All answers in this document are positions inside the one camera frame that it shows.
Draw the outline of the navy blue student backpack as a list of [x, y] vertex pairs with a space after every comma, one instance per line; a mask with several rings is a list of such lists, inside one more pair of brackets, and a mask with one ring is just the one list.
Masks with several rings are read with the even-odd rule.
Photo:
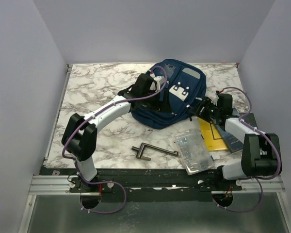
[[167, 74], [165, 89], [153, 97], [153, 109], [140, 106], [131, 110], [133, 118], [154, 129], [164, 129], [190, 118], [189, 110], [205, 97], [206, 75], [200, 69], [175, 59], [160, 63]]

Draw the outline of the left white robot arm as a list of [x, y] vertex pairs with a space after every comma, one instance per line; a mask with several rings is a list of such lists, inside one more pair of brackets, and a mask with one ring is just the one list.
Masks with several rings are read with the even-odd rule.
[[143, 104], [145, 100], [153, 100], [164, 90], [167, 75], [155, 76], [142, 73], [136, 82], [118, 94], [99, 109], [80, 116], [74, 114], [70, 117], [62, 144], [62, 156], [73, 160], [78, 174], [82, 176], [81, 186], [88, 192], [97, 188], [97, 169], [92, 155], [96, 150], [97, 135], [109, 123], [118, 117], [130, 112], [135, 104]]

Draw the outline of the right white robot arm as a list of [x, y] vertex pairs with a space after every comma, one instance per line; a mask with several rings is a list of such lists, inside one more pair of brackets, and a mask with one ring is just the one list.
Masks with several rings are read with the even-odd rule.
[[233, 98], [230, 94], [219, 92], [216, 103], [205, 97], [196, 107], [190, 108], [190, 113], [204, 121], [216, 123], [242, 143], [241, 160], [222, 166], [221, 174], [213, 178], [213, 184], [219, 190], [229, 187], [231, 180], [251, 177], [268, 180], [282, 171], [278, 136], [260, 131], [241, 117], [233, 115], [232, 104]]

